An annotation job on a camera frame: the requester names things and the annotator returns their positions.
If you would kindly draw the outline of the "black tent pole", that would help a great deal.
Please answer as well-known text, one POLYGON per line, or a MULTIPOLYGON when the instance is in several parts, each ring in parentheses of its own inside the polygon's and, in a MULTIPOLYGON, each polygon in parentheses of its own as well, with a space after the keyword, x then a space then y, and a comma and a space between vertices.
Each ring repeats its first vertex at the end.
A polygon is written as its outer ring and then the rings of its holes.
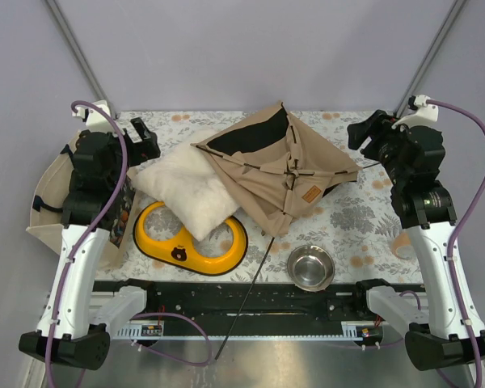
MULTIPOLYGON (((265 263, 265 261, 268 257, 268 254, 269 254, 269 252, 272 248, 274 241, 275 241, 275 239, 272 238, 270 240, 270 243, 268 244, 268 248, 266 250, 266 253, 264 254, 264 257, 261 260, 259 268, 256 271, 249 288, 247 289, 246 295, 242 299, 241 305, 238 308, 238 311, 234 316, 234 320, 230 325, 230 329, 226 333, 226 337, 222 341, 221 346, 219 347, 217 354, 214 357, 215 361, 217 361, 219 359, 224 347, 226 346, 226 342, 228 341, 228 339, 231 336, 231 333, 232 333, 232 331, 233 331, 233 329, 236 325, 238 317, 242 313, 243 307, 245 306, 248 298, 251 295, 251 292, 252 292, 252 290, 255 286, 255 282, 257 281, 257 279, 259 277, 261 269, 262 269, 262 267, 263 267, 263 265, 264 265, 264 263, 265 263)), ((334 262, 333 262, 332 258, 330 257, 330 255, 326 251, 324 251, 321 247, 316 247, 316 246, 313 246, 313 245, 301 246, 291 253, 290 258, 293 258, 291 268, 290 268, 291 269, 291 273, 289 274, 290 276, 293 276, 293 275, 296 274, 296 272, 294 271, 295 266, 297 265, 297 263, 301 263, 302 266, 305 266, 306 269, 309 269, 311 271, 310 273, 312 275, 314 275, 315 280, 318 280, 318 283, 313 282, 312 284, 308 284, 308 286, 310 286, 310 287, 313 287, 313 288, 316 287, 316 289, 309 289, 309 291, 311 291, 311 290, 313 290, 313 291, 323 290, 322 285, 325 285, 325 281, 327 281, 327 282, 331 281, 332 275, 334 274, 334 266, 335 265, 334 265, 334 262)))

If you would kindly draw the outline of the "beige pet tent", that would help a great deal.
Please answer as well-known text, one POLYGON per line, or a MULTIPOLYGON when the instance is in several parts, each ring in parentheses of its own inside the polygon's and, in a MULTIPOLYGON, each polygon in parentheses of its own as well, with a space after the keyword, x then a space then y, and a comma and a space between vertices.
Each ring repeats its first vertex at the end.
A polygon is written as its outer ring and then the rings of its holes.
POLYGON ((228 193, 272 237, 361 167, 276 103, 196 143, 228 193))

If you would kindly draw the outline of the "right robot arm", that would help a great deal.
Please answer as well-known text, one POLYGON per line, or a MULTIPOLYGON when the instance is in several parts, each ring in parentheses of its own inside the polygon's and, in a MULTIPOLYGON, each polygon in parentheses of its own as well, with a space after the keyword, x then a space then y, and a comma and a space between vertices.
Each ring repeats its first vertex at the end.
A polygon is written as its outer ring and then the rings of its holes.
POLYGON ((379 162, 393 187, 391 204, 418 259, 428 303, 421 311, 379 279, 357 283, 355 316, 374 315, 404 339, 411 363, 421 371, 465 365, 485 359, 485 325, 463 273, 457 215, 449 192, 437 180, 445 156, 437 116, 396 119, 377 110, 350 124, 348 146, 379 162))

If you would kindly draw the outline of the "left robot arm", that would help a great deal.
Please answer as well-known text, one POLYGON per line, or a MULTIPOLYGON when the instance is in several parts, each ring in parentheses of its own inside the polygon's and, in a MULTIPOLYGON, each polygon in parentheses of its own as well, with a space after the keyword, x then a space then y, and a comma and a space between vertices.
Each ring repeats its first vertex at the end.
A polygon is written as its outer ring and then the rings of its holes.
POLYGON ((78 133, 38 183, 27 232, 59 253, 53 287, 34 331, 21 335, 19 350, 40 361, 97 370, 114 335, 137 314, 153 318, 159 300, 146 281, 127 280, 96 312, 90 303, 95 273, 122 255, 135 190, 120 173, 158 158, 155 133, 142 118, 130 121, 141 138, 118 138, 112 131, 78 133))

